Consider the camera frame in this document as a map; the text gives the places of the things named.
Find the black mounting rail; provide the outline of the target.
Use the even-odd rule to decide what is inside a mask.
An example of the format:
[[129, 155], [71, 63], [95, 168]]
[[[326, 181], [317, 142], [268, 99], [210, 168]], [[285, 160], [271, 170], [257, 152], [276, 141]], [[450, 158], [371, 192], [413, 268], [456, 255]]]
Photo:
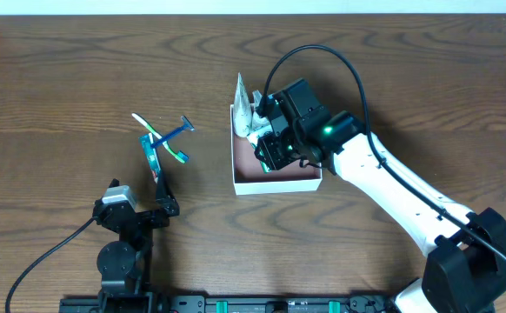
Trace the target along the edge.
[[396, 306], [384, 296], [212, 297], [199, 295], [66, 298], [59, 313], [386, 313]]

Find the green white soap box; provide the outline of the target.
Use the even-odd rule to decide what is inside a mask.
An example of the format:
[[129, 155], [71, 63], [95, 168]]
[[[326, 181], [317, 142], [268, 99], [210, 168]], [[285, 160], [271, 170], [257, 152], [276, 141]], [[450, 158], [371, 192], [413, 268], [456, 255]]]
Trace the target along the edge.
[[271, 172], [271, 169], [267, 166], [266, 163], [264, 163], [263, 161], [259, 161], [259, 162], [261, 164], [261, 167], [262, 167], [264, 173], [270, 173]]

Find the white Pantene tube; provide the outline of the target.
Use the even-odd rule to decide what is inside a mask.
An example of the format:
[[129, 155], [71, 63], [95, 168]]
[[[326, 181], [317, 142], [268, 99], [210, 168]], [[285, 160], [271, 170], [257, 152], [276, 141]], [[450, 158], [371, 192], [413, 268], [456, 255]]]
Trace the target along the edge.
[[241, 74], [237, 75], [233, 105], [234, 132], [238, 137], [246, 137], [251, 132], [252, 109]]

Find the green toothpaste tube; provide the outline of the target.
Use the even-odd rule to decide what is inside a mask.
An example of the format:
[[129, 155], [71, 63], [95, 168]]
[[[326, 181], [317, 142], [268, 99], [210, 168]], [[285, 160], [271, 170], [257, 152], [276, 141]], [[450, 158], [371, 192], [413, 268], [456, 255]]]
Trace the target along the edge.
[[141, 136], [139, 140], [142, 145], [144, 155], [150, 166], [150, 171], [153, 176], [153, 180], [155, 183], [158, 183], [158, 178], [162, 173], [162, 168], [161, 164], [159, 163], [159, 158], [156, 153], [156, 150], [151, 147], [151, 145], [154, 142], [153, 135], [151, 133], [148, 133], [147, 135]]

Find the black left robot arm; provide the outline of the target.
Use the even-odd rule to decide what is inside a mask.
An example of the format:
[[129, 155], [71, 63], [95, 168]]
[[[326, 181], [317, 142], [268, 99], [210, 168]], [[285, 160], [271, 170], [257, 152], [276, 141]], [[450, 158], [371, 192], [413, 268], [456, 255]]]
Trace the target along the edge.
[[101, 290], [97, 312], [168, 312], [165, 296], [150, 284], [154, 229], [170, 225], [179, 214], [177, 203], [164, 174], [156, 179], [155, 210], [136, 211], [137, 199], [127, 185], [111, 181], [104, 195], [96, 200], [92, 217], [98, 225], [119, 235], [98, 253]]

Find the white cardboard box pink inside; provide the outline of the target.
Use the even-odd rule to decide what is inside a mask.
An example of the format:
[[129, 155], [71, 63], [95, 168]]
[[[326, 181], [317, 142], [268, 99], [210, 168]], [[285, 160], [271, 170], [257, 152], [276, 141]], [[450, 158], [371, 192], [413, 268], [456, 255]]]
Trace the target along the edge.
[[230, 152], [232, 181], [238, 196], [316, 191], [323, 180], [320, 169], [301, 168], [299, 162], [277, 170], [265, 172], [262, 163], [256, 159], [253, 144], [257, 139], [271, 132], [267, 124], [248, 137], [239, 137], [234, 131], [234, 105], [230, 106]]

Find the blue disposable razor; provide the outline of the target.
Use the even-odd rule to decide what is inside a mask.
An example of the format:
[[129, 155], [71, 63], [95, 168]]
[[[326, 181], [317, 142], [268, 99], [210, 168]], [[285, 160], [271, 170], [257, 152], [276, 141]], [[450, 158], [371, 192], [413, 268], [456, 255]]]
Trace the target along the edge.
[[176, 137], [177, 135], [179, 135], [181, 132], [183, 132], [185, 130], [189, 130], [189, 131], [195, 131], [196, 130], [196, 128], [193, 126], [193, 124], [191, 123], [191, 121], [186, 116], [181, 116], [181, 120], [183, 121], [183, 124], [181, 126], [173, 129], [171, 132], [169, 132], [166, 135], [161, 135], [161, 137], [158, 140], [156, 140], [151, 145], [151, 147], [153, 149], [155, 149], [159, 145], [167, 143], [169, 140], [171, 140], [172, 138]]

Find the green white toothbrush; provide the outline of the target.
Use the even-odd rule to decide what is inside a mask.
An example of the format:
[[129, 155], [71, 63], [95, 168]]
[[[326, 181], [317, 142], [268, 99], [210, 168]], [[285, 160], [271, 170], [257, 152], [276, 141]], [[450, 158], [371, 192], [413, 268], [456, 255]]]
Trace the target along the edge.
[[[139, 114], [132, 112], [131, 115], [143, 126], [145, 127], [156, 139], [160, 140], [163, 138], [159, 132], [157, 132], [154, 127], [147, 122], [142, 116]], [[189, 161], [189, 157], [183, 153], [182, 151], [175, 152], [167, 142], [163, 143], [163, 147], [180, 163], [187, 163]]]

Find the clear foam pump bottle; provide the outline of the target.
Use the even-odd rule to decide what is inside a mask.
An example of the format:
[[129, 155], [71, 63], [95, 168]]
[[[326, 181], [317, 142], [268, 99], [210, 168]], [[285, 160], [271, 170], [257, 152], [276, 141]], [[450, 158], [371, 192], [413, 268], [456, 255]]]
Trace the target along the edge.
[[264, 136], [267, 133], [272, 133], [273, 129], [270, 125], [270, 122], [267, 117], [261, 117], [256, 110], [260, 106], [260, 102], [262, 100], [263, 95], [259, 90], [254, 90], [252, 92], [253, 96], [253, 104], [252, 104], [252, 118], [251, 118], [251, 126], [250, 126], [250, 134], [252, 135], [254, 132], [260, 133]]

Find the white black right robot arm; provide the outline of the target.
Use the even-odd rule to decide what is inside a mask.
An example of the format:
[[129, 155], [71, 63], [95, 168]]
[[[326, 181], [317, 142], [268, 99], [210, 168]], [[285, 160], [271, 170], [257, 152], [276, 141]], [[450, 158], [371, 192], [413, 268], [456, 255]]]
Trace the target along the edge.
[[366, 121], [335, 115], [299, 79], [263, 96], [271, 130], [256, 144], [270, 170], [299, 162], [329, 170], [383, 208], [423, 253], [423, 276], [394, 297], [399, 312], [485, 312], [506, 291], [506, 220], [476, 214], [391, 155]]

